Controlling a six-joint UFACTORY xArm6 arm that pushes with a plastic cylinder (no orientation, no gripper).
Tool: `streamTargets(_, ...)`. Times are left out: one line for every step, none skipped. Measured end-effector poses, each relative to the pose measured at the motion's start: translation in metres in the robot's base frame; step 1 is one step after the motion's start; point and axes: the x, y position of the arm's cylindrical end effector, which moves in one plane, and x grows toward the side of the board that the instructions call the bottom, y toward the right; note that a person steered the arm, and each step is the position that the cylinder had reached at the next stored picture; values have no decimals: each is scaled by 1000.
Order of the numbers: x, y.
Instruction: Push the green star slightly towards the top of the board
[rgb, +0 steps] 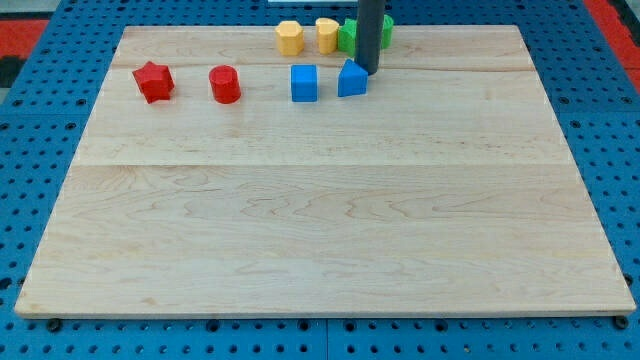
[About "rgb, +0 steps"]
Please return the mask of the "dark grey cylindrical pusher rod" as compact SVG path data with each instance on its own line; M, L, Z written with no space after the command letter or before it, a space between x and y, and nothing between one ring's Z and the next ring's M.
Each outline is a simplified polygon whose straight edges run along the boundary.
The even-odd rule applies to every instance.
M369 75L378 71L384 11L384 0L358 1L354 61Z

